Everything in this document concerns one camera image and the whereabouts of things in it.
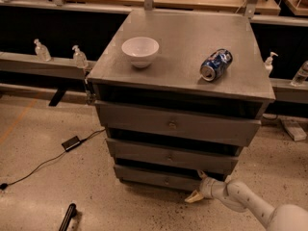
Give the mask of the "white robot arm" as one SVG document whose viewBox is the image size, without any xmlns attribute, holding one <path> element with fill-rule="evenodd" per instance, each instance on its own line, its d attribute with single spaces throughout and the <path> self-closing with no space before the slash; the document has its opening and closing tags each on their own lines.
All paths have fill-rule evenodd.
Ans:
<svg viewBox="0 0 308 231">
<path fill-rule="evenodd" d="M 273 207 L 240 180 L 222 182 L 202 170 L 197 174 L 201 178 L 199 188 L 185 199 L 187 203 L 204 198 L 218 199 L 235 212 L 249 210 L 266 231 L 308 231 L 307 210 L 294 204 Z"/>
</svg>

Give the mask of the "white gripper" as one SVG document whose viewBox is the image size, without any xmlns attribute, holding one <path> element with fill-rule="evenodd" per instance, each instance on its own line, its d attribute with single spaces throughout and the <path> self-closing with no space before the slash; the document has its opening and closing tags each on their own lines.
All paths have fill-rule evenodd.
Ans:
<svg viewBox="0 0 308 231">
<path fill-rule="evenodd" d="M 227 196 L 226 184 L 214 178 L 208 177 L 203 170 L 197 171 L 201 181 L 199 191 L 193 191 L 186 199 L 186 203 L 194 203 L 205 198 L 223 199 Z"/>
</svg>

